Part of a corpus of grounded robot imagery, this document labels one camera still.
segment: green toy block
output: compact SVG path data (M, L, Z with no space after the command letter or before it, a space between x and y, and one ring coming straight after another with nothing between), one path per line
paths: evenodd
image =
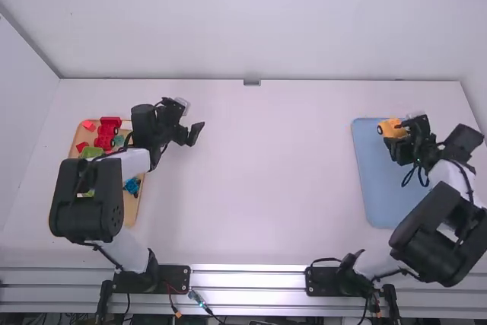
M113 142L115 142L115 146L122 146L125 142L125 137L122 135L117 135L113 138Z
M88 190L86 193L82 193L83 197L92 197L94 196L94 190Z
M86 146L79 157L81 159L89 159L89 158L95 158L97 156L100 156L103 154L103 149L102 148L94 148L92 146Z

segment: connector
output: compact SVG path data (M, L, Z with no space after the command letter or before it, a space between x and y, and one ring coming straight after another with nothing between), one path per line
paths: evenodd
M170 308L173 310L174 312L174 316L176 318L181 318L182 317L182 314L179 312L179 310L176 308L176 306L174 306L173 304L170 306Z
M210 314L209 311L211 312L211 310L208 308L208 305L206 304L205 300L203 299L203 297L201 297L201 295L198 292L194 290L189 291L188 298L190 300L195 301L198 304L198 306L200 306L203 310L206 311L206 313Z

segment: cable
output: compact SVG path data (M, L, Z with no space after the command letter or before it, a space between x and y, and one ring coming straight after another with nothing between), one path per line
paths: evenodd
M107 258L108 261L110 261L116 269L121 270L122 272L125 272L122 264L114 260L108 253L98 244L92 244L92 243L78 243L79 245L83 247L93 247L94 251L99 251L105 258Z
M366 297L365 299L364 313L362 314L362 317L360 318L360 321L357 323L357 325L361 325L364 322L365 315L367 314L367 307L368 307L368 297Z
M166 282L166 286L167 286L167 294L169 295L170 308L174 312L174 316L176 316L179 319L182 315L180 311L176 308L176 306L174 306L173 295L170 293L170 290L174 288L172 285L170 285L167 282Z
M72 204L75 202L76 196L78 195L78 191L79 191L79 189L81 188L81 185L84 182L84 179L86 177L86 174L93 167L93 163L95 161L98 161L98 160L104 159L104 158L108 158L109 156L113 156L113 155L116 155L116 154L120 154L122 152L126 152L127 149L129 149L129 148L132 148L132 146L124 146L123 148L120 148L117 151L110 152L109 154L102 154L102 155L99 155L99 156L91 159L90 161L87 161L88 163L86 165L86 168L79 175L78 183L76 184L75 190L73 192L73 197L72 197L71 201L69 201L68 207L71 208L72 207Z
M166 283L166 286L170 289L173 290L174 293L177 293L178 295L185 295L187 292L182 292L182 291L178 291L177 289L175 289L172 285L169 284L168 281L163 281L164 283Z
M313 262L311 262L311 264L310 264L310 280L313 283L318 283L318 284L320 283L319 281L317 281L314 278L314 264L316 264L316 263L322 263L322 262L338 262L338 263L341 263L342 261L340 259L336 259L336 258L333 258L333 257L319 258L319 259L313 260Z
M418 168L418 179L419 179L419 184L421 184L423 187L429 186L429 178L428 175L426 175L426 181L423 180L422 177L422 167L421 165L417 164L416 162L412 164L412 169L408 171L408 173L404 176L403 181L401 182L401 187L404 188L405 186L408 185L408 183L411 181L412 176L414 175L414 172Z
M130 294L127 292L127 308L126 308L125 312L123 313L123 319L124 320L122 322L125 322L125 316L129 313L129 310L130 310Z
M466 175L465 169L463 169L463 167L460 165L460 163L458 163L455 160L451 160L451 159L445 159L445 160L449 161L450 163L452 163L453 165L458 167L458 169L460 170L460 173L462 174L462 177L465 180L466 194L469 197L470 203L472 204L472 206L474 206L475 203L473 202L473 189L472 189L472 186L470 185L470 181L469 181L468 176ZM458 247L460 246L460 243L462 241L465 241L465 238L469 232L469 224L472 221L473 215L474 215L472 208L473 207L470 208L469 215L468 215L468 218L466 220L466 224L462 227L462 231L458 235L458 239L457 239L457 242L455 243L454 250L458 249Z
M391 276L394 276L394 275L399 274L399 273L401 273L403 276L410 275L411 277L413 277L417 281L424 282L416 274L414 274L413 272L411 272L409 269L406 269L406 268L398 268L398 269L395 269L395 270L393 270L391 272L386 272L386 273L381 274L379 276L374 276L374 277L372 277L372 280L371 281L372 281L372 283L374 283L374 282L380 282L381 279L384 279L384 278L387 278L387 277L391 277Z

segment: white wall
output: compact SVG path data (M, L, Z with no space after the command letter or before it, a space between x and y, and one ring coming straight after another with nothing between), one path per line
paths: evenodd
M487 132L487 0L0 0L69 78L460 79Z
M59 79L1 14L0 83L2 229L37 143Z

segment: black cable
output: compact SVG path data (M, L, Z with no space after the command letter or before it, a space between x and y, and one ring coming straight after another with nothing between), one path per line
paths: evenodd
M470 203L472 204L472 206L474 206L475 203L473 202L473 189L472 189L472 186L470 185L470 181L469 181L468 176L466 175L465 169L463 169L461 164L455 160L450 160L450 159L445 159L445 160L449 161L450 163L452 163L453 165L458 167L458 169L460 170L460 173L462 174L462 177L465 180L466 194L469 197ZM457 239L457 242L455 243L454 250L458 249L458 247L460 246L460 243L462 241L465 241L465 238L469 232L469 226L470 226L470 222L473 219L473 215L474 215L473 207L470 207L469 214L468 214L468 217L466 219L466 224L462 227L462 231L458 235L458 239Z
M123 147L124 148L128 148L129 147L130 138L132 137L133 134L134 134L133 131L130 131L129 133L127 133L127 136L125 137L125 141L123 142Z
M123 319L125 319L125 316L129 313L129 310L130 310L130 294L127 292L127 308L123 313Z
M372 281L372 283L380 282L381 279L391 277L391 276L394 276L396 274L402 274L403 276L409 275L409 276L413 277L414 279L416 279L417 281L423 282L423 280L421 278L419 278L416 274L414 274L413 272L411 272L409 269L406 269L406 268L398 268L398 269L395 269L391 272L386 272L384 274L374 276L374 277L372 277L371 281Z
M340 259L336 259L336 258L333 258L333 257L329 257L329 258L319 258L319 259L315 259L313 260L313 262L311 262L310 264L310 280L313 282L313 283L320 283L319 281L317 281L315 278L314 278L314 264L316 263L323 263L323 262L338 262L338 263L341 263L342 261Z
M362 317L360 318L360 321L357 323L357 325L361 325L364 322L365 315L367 314L367 307L368 307L368 297L366 297L365 299L364 313L362 314Z
M76 243L76 244L79 244L83 247L93 247L93 250L99 251L103 256L105 256L105 258L107 258L108 261L110 261L115 266L116 269L125 272L122 264L120 264L119 262L114 260L114 258L112 258L110 255L108 255L108 253L100 245L92 244L92 243Z
M103 159L103 158L107 158L107 157L112 156L112 155L120 154L122 152L127 151L127 149L129 149L131 147L132 146L124 146L123 148L120 148L118 151L113 151L113 152L110 152L109 154L102 154L102 155L99 155L99 156L91 159L90 161L88 161L88 163L86 165L86 168L79 175L78 183L76 184L75 190L73 192L73 197L72 197L71 201L69 201L68 207L71 208L72 205L73 205L73 203L75 202L76 196L78 195L78 191L79 191L79 189L81 188L81 185L84 182L84 179L86 177L86 174L93 167L93 163L95 161L98 161L98 160Z
M414 170L416 170L416 163L412 164L412 169L408 171L408 173L404 176L403 181L401 182L401 187L404 188L405 186L408 185L408 183L411 181L412 175L414 174Z

